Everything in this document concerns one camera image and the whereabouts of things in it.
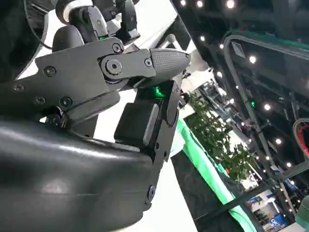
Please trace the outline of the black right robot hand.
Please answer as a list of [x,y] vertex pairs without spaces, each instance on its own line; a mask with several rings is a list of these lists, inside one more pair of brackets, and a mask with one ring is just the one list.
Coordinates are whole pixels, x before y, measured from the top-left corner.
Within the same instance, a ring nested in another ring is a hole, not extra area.
[[184,100],[190,63],[139,38],[135,1],[100,9],[60,0],[51,54],[0,86],[0,229],[107,232],[152,205]]

